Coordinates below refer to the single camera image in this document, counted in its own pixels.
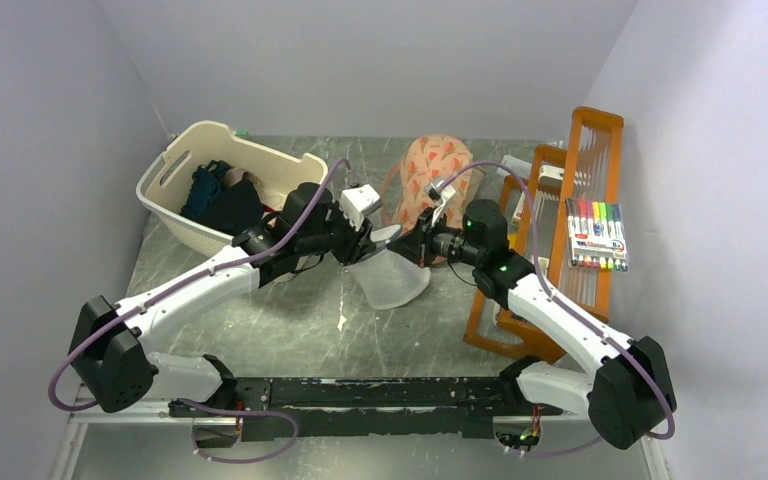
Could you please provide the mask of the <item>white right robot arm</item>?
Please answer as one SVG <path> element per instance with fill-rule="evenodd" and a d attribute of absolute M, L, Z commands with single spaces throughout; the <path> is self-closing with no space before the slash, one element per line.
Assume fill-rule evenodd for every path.
<path fill-rule="evenodd" d="M 485 298 L 543 332 L 578 364 L 571 371 L 525 356 L 499 389 L 508 412 L 539 404 L 584 415 L 618 449 L 644 436 L 671 438 L 677 402 L 662 346 L 649 336 L 633 339 L 572 302 L 510 248 L 507 233 L 499 205 L 479 199 L 467 205 L 461 227 L 447 226 L 429 207 L 386 247 L 418 266 L 437 258 L 471 266 Z"/>

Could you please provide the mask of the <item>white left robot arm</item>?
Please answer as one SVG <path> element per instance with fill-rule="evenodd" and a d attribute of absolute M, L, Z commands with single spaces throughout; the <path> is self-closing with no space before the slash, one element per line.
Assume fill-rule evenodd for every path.
<path fill-rule="evenodd" d="M 332 255 L 351 265 L 372 253 L 370 215 L 381 198 L 371 185 L 341 192 L 305 182 L 272 212 L 209 260 L 115 304 L 98 296 L 81 309 L 68 362 L 93 405 L 120 412 L 143 399 L 197 402 L 221 416 L 237 402 L 237 380 L 214 355 L 159 352 L 163 337 L 216 306 L 301 270 L 305 257 Z"/>

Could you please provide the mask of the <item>white mesh laundry bag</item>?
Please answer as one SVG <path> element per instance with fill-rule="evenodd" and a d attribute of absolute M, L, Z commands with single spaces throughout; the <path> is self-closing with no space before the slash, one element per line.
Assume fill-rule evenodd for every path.
<path fill-rule="evenodd" d="M 389 243 L 401 236 L 402 230 L 401 225 L 395 224 L 373 231 L 371 240 L 375 251 L 347 267 L 373 309 L 403 306 L 423 293 L 430 283 L 429 268 L 421 268 L 387 249 Z"/>

